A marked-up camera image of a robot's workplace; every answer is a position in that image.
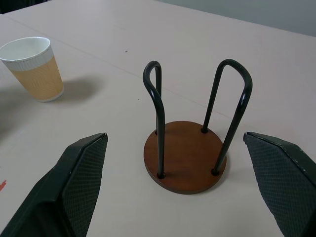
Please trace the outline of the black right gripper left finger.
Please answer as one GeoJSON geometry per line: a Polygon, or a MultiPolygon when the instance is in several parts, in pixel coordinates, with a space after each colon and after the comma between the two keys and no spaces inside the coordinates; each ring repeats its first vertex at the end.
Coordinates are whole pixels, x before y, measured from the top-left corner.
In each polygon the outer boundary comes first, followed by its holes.
{"type": "Polygon", "coordinates": [[[86,237],[98,200],[108,136],[69,145],[34,185],[0,237],[86,237]]]}

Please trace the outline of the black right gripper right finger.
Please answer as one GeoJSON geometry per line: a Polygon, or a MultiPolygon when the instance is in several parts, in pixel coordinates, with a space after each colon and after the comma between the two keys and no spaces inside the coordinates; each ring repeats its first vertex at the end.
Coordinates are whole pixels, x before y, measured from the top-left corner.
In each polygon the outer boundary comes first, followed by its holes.
{"type": "Polygon", "coordinates": [[[316,237],[316,163],[297,145],[246,132],[260,194],[284,237],[316,237]]]}

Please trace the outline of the orange ribbed paper cup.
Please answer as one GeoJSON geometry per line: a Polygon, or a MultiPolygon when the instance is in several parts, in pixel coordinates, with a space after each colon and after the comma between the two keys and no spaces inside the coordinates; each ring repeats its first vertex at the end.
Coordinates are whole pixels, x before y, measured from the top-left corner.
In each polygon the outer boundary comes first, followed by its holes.
{"type": "Polygon", "coordinates": [[[63,94],[64,85],[48,38],[11,41],[0,48],[0,60],[36,100],[49,102],[63,94]]]}

